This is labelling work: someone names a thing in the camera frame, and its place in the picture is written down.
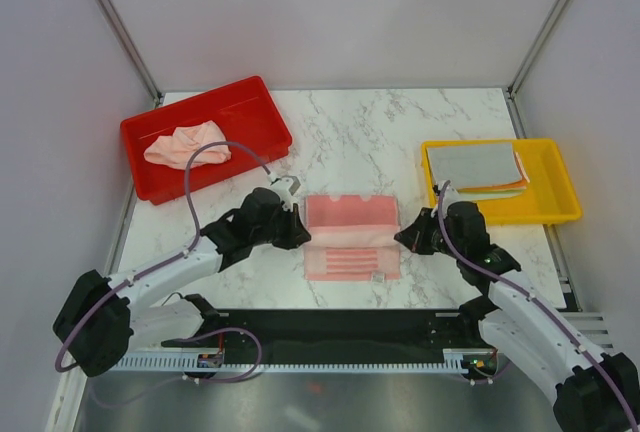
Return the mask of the pink striped towel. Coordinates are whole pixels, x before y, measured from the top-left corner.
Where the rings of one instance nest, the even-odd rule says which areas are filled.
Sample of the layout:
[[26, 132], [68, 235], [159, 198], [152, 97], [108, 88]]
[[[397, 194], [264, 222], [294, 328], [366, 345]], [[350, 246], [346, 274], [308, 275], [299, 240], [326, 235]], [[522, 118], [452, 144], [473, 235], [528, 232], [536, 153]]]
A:
[[304, 273], [309, 281], [382, 282], [401, 277], [397, 199], [310, 195], [305, 200]]

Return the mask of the grey towel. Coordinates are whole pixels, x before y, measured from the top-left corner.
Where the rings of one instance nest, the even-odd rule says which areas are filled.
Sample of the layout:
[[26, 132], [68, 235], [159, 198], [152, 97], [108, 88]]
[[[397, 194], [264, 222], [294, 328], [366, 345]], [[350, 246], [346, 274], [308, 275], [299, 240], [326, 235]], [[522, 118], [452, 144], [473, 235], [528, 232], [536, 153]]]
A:
[[427, 147], [426, 153], [435, 181], [457, 189], [511, 186], [524, 179], [508, 142]]

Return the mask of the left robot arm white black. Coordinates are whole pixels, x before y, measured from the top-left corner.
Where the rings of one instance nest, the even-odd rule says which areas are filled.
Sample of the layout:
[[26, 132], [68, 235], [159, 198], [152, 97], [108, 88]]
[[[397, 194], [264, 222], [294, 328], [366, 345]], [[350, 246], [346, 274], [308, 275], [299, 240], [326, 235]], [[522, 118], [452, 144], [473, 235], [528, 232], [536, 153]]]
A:
[[138, 269], [82, 274], [53, 324], [59, 354], [70, 355], [87, 376], [99, 376], [129, 350], [133, 319], [169, 292], [247, 259], [257, 246], [293, 250], [309, 242], [294, 200], [298, 187], [295, 177], [285, 176], [255, 188], [240, 207], [198, 226], [182, 249]]

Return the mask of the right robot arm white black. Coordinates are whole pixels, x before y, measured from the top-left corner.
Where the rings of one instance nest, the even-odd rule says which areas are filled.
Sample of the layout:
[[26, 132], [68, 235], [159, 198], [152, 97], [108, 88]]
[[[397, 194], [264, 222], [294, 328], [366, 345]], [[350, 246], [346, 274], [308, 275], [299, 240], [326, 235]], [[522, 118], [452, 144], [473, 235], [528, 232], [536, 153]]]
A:
[[474, 203], [424, 208], [394, 238], [412, 253], [455, 259], [480, 292], [459, 308], [458, 337], [502, 353], [545, 395], [562, 430], [638, 430], [635, 364], [606, 352], [550, 305], [521, 265], [491, 241]]

